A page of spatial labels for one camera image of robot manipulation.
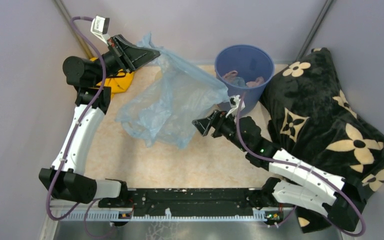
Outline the light blue trash bag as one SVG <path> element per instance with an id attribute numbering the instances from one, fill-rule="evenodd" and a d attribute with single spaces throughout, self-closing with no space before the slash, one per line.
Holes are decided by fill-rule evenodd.
<path id="1" fill-rule="evenodd" d="M 154 45 L 151 33 L 137 46 L 160 53 L 154 63 L 161 77 L 124 104 L 115 120 L 148 148 L 161 142 L 184 149 L 196 132 L 193 120 L 203 118 L 214 105 L 228 102 L 228 88 L 174 52 Z"/>

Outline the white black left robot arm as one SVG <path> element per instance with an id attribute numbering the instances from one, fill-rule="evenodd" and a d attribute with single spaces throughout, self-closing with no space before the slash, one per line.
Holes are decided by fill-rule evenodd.
<path id="1" fill-rule="evenodd" d="M 111 102 L 111 88 L 98 87 L 104 76 L 131 73 L 160 56 L 158 50 L 139 47 L 118 34 L 107 40 L 108 52 L 96 60 L 67 57 L 62 65 L 66 82 L 76 90 L 74 116 L 56 159 L 42 168 L 39 180 L 51 199 L 88 204 L 94 199 L 110 199 L 118 207 L 129 203 L 127 184 L 121 180 L 95 180 L 84 175 L 93 137 Z"/>

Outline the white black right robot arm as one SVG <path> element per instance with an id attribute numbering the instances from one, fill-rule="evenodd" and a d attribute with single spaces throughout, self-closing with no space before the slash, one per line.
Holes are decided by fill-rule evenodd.
<path id="1" fill-rule="evenodd" d="M 367 199 L 357 178 L 331 174 L 295 157 L 262 137 L 260 127 L 250 116 L 236 119 L 225 111 L 215 110 L 192 124 L 203 137 L 214 130 L 213 138 L 226 138 L 246 153 L 252 165 L 285 178 L 275 180 L 262 191 L 261 199 L 267 206 L 279 202 L 301 207 L 319 214 L 349 235 L 357 236 L 358 225 L 360 235 L 366 231 L 362 212 Z"/>

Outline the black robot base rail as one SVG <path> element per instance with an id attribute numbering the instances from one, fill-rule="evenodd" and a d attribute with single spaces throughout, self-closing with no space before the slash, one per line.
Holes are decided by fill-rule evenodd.
<path id="1" fill-rule="evenodd" d="M 262 222 L 279 227 L 292 213 L 260 188 L 131 188 L 118 197 L 81 204 L 73 211 L 62 204 L 52 214 L 64 221 L 128 222 Z"/>

